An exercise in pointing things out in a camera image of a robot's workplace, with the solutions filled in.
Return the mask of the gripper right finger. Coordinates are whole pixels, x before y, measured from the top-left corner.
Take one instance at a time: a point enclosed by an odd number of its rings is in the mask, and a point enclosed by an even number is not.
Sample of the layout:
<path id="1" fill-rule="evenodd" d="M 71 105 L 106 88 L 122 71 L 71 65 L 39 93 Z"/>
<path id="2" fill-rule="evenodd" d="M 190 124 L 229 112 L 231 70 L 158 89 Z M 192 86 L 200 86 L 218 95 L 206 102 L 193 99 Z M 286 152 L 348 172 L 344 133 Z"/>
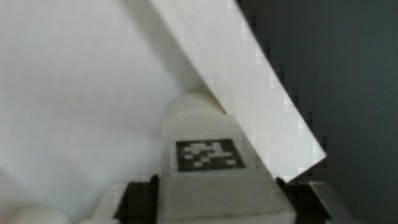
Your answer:
<path id="1" fill-rule="evenodd" d="M 286 183 L 277 179 L 296 211 L 295 224 L 355 224 L 355 218 L 328 184 L 319 181 Z"/>

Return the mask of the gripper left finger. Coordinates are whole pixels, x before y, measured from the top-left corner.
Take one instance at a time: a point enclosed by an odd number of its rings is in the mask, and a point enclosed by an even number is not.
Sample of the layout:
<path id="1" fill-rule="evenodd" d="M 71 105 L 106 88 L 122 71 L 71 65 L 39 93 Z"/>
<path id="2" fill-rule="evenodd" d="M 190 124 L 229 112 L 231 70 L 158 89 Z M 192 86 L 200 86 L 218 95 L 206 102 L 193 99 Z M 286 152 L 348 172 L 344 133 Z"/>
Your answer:
<path id="1" fill-rule="evenodd" d="M 158 186 L 156 175 L 113 184 L 104 191 L 87 224 L 156 224 Z"/>

